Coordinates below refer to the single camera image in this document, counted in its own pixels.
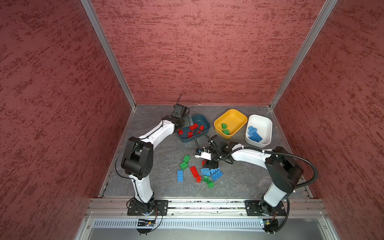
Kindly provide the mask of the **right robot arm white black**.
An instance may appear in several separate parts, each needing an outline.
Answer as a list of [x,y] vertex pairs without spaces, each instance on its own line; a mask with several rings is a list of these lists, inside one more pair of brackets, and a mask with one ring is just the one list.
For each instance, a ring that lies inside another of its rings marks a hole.
[[261,198],[258,207],[258,212],[265,216],[276,212],[276,208],[282,200],[285,200],[295,190],[303,174],[302,167],[282,147],[263,150],[235,142],[217,144],[213,139],[209,141],[209,144],[210,146],[207,148],[198,147],[195,156],[206,160],[207,163],[245,162],[268,171],[272,183]]

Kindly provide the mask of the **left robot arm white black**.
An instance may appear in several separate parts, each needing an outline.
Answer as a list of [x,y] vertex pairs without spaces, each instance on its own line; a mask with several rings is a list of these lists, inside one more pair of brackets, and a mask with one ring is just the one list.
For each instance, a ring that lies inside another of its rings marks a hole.
[[144,214],[150,214],[155,207],[149,177],[154,165],[154,150],[165,138],[180,130],[188,122],[188,115],[187,113],[166,116],[146,134],[138,138],[129,138],[124,147],[121,168],[133,184],[134,203]]

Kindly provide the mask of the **dark teal plastic bin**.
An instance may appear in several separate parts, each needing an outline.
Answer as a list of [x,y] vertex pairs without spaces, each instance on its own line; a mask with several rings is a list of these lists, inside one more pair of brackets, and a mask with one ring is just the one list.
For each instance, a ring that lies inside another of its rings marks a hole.
[[[201,125],[204,126],[203,132],[207,134],[211,128],[211,125],[210,125],[209,121],[207,120],[207,118],[204,115],[195,115],[195,116],[192,116],[192,118],[193,118],[193,123],[197,123],[199,125],[199,127]],[[188,143],[188,142],[192,141],[194,139],[194,137],[196,137],[196,138],[202,137],[203,134],[202,134],[202,131],[199,129],[199,127],[193,131],[191,131],[189,128],[182,128],[184,133],[182,135],[178,134],[180,141],[182,143]],[[188,132],[193,132],[193,137],[188,138]]]

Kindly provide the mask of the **yellow plastic bin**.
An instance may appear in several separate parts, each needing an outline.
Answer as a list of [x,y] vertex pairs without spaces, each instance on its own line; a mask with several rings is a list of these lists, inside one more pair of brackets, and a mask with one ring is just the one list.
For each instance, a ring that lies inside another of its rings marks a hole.
[[[224,139],[232,138],[246,123],[248,117],[236,109],[230,109],[217,118],[214,122],[215,131]],[[222,124],[228,126],[227,129],[230,131],[230,135],[223,133]]]

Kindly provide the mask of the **light blue sloped lego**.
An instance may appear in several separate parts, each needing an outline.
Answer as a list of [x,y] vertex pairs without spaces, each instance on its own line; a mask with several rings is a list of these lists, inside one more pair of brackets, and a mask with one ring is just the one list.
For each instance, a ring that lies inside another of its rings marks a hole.
[[201,174],[204,175],[204,176],[210,176],[211,175],[211,171],[209,168],[202,168],[201,169]]

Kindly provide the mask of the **green hollow lego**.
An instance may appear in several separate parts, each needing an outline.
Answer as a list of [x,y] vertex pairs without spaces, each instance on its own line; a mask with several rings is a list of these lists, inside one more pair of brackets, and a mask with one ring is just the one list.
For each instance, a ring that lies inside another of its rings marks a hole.
[[209,176],[203,176],[203,181],[208,183],[210,181],[210,177]]

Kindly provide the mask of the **green lego upper pair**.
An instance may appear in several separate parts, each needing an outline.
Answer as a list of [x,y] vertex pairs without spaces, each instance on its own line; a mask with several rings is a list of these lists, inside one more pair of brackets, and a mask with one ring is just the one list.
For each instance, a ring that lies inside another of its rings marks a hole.
[[183,159],[183,163],[186,163],[188,164],[189,161],[190,161],[191,157],[190,156],[185,156],[184,159]]

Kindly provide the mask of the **green lego pair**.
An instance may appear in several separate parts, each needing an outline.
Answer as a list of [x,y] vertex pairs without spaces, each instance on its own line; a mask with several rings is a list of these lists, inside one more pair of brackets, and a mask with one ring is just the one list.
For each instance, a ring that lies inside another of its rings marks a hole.
[[187,162],[182,162],[181,164],[180,164],[180,168],[182,169],[182,170],[185,170],[185,169],[187,169],[189,167],[189,164],[187,163]]
[[189,161],[190,161],[191,157],[190,156],[185,156],[184,159],[183,159],[183,163],[186,163],[188,164]]

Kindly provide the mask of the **green lego bottom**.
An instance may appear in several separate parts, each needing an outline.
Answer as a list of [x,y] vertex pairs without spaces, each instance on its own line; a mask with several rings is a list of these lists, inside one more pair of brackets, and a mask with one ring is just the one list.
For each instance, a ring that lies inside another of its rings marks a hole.
[[214,182],[208,182],[207,185],[209,188],[213,188],[215,186]]

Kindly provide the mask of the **green lego lower pair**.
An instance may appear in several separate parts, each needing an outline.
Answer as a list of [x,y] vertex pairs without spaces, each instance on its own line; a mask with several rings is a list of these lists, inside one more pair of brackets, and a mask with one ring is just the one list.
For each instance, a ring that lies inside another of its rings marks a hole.
[[182,169],[182,170],[185,170],[185,169],[187,169],[189,167],[189,164],[187,163],[187,162],[182,162],[181,164],[180,164],[180,168]]

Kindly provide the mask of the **blue lego left long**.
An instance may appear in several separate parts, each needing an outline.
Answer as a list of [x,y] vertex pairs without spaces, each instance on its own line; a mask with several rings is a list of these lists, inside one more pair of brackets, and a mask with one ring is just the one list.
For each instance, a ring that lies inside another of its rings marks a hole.
[[178,182],[183,182],[184,181],[184,171],[183,170],[178,170],[177,171],[177,181]]

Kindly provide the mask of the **white plastic bin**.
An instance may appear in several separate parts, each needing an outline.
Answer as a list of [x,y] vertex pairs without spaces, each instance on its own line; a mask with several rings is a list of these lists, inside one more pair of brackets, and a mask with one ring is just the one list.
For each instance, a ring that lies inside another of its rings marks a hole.
[[[248,130],[249,126],[253,126],[255,129],[258,130],[257,133],[263,138],[262,141],[257,143],[249,139],[249,136],[250,136],[249,130]],[[273,130],[273,123],[269,118],[263,117],[260,115],[250,115],[248,119],[245,140],[250,145],[253,145],[259,148],[265,148],[272,141],[272,130]]]

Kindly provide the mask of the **right circuit board connector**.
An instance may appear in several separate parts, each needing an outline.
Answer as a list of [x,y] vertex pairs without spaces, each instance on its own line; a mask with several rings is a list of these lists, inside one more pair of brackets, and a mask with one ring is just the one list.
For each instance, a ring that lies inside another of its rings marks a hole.
[[263,221],[264,231],[267,233],[274,233],[279,228],[279,221],[277,219]]

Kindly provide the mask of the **circuit board connector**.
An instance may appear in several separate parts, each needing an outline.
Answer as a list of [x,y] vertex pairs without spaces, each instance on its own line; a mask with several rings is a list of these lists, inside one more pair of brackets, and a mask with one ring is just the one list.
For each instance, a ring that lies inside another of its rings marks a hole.
[[138,219],[137,227],[141,228],[154,228],[157,224],[156,220]]
[[277,219],[263,221],[264,231],[267,233],[274,233],[279,228],[279,221]]

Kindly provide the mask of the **left circuit board connector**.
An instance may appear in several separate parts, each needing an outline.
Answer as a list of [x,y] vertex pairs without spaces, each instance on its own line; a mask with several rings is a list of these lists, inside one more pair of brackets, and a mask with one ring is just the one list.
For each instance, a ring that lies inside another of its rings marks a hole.
[[156,220],[138,219],[137,227],[141,228],[154,228],[157,224]]

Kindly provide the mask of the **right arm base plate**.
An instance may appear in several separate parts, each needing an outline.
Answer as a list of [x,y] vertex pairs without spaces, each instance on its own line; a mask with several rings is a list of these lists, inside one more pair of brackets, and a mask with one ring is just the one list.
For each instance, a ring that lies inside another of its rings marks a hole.
[[276,207],[272,207],[264,200],[245,200],[247,216],[267,216],[282,217],[286,215],[286,210],[282,201]]

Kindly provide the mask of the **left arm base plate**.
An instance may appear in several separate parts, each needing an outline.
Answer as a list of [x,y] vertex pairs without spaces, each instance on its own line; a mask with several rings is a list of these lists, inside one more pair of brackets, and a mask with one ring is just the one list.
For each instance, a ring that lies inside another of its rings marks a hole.
[[168,200],[151,200],[148,203],[142,203],[133,199],[127,205],[128,216],[155,216],[156,214],[166,216],[168,212]]

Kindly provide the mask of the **aluminium front rail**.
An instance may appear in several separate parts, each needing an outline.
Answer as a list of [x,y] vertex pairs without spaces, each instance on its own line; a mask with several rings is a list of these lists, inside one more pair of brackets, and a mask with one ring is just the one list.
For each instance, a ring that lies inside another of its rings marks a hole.
[[[129,198],[92,199],[86,216],[89,217],[139,217],[146,216]],[[283,203],[271,215],[264,215],[255,200],[245,199],[193,199],[168,198],[155,201],[157,216],[168,218],[283,218],[286,214],[296,219],[328,219],[323,201],[320,199],[291,199],[290,207]]]

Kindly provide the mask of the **left corner aluminium post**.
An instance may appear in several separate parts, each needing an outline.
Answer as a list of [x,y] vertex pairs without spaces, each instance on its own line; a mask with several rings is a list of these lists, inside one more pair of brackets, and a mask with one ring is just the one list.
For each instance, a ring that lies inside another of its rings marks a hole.
[[99,39],[99,42],[101,43],[103,49],[104,49],[104,52],[114,70],[114,73],[125,93],[125,96],[127,98],[127,100],[129,101],[130,103],[130,106],[133,110],[135,110],[137,108],[137,103],[133,97],[133,94],[130,90],[130,87],[127,83],[127,80],[123,74],[123,71],[118,63],[118,60],[113,52],[113,49],[108,41],[108,38],[105,34],[105,31],[102,27],[102,24],[97,16],[97,13],[96,13],[96,10],[92,4],[92,1],[90,0],[81,0],[81,3],[82,3],[82,6],[83,8],[85,9],[85,12],[92,24],[92,27]]

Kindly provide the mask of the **corner aluminium post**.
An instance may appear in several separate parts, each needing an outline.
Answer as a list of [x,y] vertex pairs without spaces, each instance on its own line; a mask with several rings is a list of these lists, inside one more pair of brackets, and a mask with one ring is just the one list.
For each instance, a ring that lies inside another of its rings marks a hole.
[[108,41],[108,38],[105,34],[105,31],[102,27],[102,24],[97,16],[97,13],[96,13],[96,10],[92,4],[92,1],[90,0],[81,0],[81,3],[82,3],[82,6],[83,8],[85,9],[85,12],[92,24],[92,27],[99,39],[99,42],[101,43],[103,49],[104,49],[104,52],[114,70],[114,73],[125,93],[125,96],[127,98],[127,100],[129,101],[130,103],[130,106],[133,110],[135,110],[137,108],[137,103],[133,97],[133,94],[130,90],[130,87],[127,83],[127,80],[123,74],[123,71],[118,63],[118,60],[113,52],[113,49]]
[[284,91],[288,87],[289,83],[291,82],[292,78],[294,77],[296,71],[298,70],[299,66],[301,65],[302,61],[306,57],[308,51],[312,47],[313,43],[315,42],[317,36],[319,35],[320,31],[322,30],[324,24],[326,23],[327,19],[329,18],[330,14],[332,13],[334,7],[336,6],[338,0],[326,0],[324,5],[322,6],[318,16],[316,17],[309,33],[307,34],[303,44],[300,47],[300,50],[298,51],[298,54],[296,55],[293,63],[291,64],[287,74],[285,75],[280,87],[278,88],[275,96],[273,97],[271,103],[269,104],[269,109],[271,111],[274,110],[277,103],[279,102],[280,98],[282,97]]

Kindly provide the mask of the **right corner aluminium post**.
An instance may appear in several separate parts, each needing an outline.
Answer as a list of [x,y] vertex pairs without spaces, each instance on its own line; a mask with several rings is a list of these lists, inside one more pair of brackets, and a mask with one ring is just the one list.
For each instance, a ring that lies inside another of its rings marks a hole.
[[302,61],[306,57],[308,51],[312,47],[313,43],[315,42],[317,36],[319,35],[320,31],[322,30],[324,24],[326,23],[327,19],[329,18],[330,14],[332,13],[334,7],[336,6],[338,0],[326,0],[324,5],[322,6],[318,16],[316,17],[309,33],[307,34],[303,44],[300,47],[300,50],[298,51],[298,54],[296,55],[293,63],[291,64],[287,74],[285,75],[280,87],[278,88],[275,96],[273,97],[271,103],[269,104],[269,109],[271,111],[274,110],[277,103],[279,102],[280,98],[282,97],[284,91],[288,87],[289,83],[291,82],[292,78],[294,77],[296,71],[298,70],[299,66],[301,65]]

